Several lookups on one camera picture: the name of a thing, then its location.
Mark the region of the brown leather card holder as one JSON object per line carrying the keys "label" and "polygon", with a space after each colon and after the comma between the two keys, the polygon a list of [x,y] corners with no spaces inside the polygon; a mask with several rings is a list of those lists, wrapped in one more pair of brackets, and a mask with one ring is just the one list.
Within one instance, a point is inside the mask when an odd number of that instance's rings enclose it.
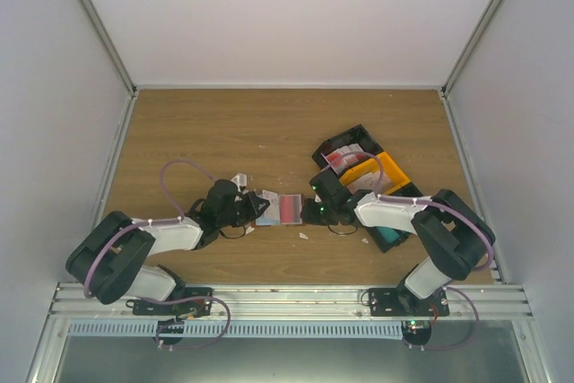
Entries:
{"label": "brown leather card holder", "polygon": [[302,210],[303,194],[280,195],[269,190],[261,190],[257,197],[269,202],[263,214],[255,220],[257,227],[267,226],[297,226],[303,224]]}

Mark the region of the red white credit card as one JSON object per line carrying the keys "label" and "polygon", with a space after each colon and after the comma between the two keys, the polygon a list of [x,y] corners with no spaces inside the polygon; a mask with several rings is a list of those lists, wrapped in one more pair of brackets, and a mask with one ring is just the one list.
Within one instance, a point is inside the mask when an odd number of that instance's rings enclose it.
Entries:
{"label": "red white credit card", "polygon": [[282,225],[303,224],[301,218],[303,201],[301,194],[289,194],[280,197],[280,223]]}

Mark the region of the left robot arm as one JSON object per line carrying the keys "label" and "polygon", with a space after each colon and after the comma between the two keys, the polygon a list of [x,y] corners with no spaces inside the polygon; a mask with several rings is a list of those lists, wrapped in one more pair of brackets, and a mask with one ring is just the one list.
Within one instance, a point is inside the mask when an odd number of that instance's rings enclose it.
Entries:
{"label": "left robot arm", "polygon": [[104,305],[124,296],[148,300],[166,315],[182,310],[184,284],[170,270],[146,260],[169,251],[192,251],[213,243],[226,228],[245,229],[270,202],[232,181],[218,179],[207,196],[172,219],[136,219],[108,213],[71,253],[65,270],[84,296]]}

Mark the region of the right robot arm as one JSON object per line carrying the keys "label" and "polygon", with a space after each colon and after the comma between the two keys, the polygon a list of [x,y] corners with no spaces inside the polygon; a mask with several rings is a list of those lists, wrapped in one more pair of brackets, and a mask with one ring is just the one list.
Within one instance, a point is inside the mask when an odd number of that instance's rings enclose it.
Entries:
{"label": "right robot arm", "polygon": [[434,196],[389,196],[364,189],[353,193],[330,170],[319,172],[309,184],[319,200],[303,204],[306,224],[363,228],[382,241],[385,251],[392,245],[380,228],[418,237],[427,257],[397,285],[397,305],[406,315],[420,314],[436,291],[492,263],[491,228],[449,189]]}

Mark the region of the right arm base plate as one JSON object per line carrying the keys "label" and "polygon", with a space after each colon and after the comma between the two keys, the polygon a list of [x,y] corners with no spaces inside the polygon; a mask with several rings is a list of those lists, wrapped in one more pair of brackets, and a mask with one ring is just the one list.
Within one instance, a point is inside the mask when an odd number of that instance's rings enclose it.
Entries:
{"label": "right arm base plate", "polygon": [[370,288],[366,291],[372,317],[447,317],[450,314],[446,293],[434,292],[426,299],[418,299],[408,290]]}

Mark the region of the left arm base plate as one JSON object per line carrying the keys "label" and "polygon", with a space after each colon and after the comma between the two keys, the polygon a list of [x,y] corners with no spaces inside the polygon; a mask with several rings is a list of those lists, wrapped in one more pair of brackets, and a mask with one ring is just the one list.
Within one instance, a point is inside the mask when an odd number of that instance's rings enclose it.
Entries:
{"label": "left arm base plate", "polygon": [[211,313],[211,287],[185,287],[172,293],[162,303],[148,300],[128,300],[126,306],[136,316],[167,316],[174,318],[198,318]]}

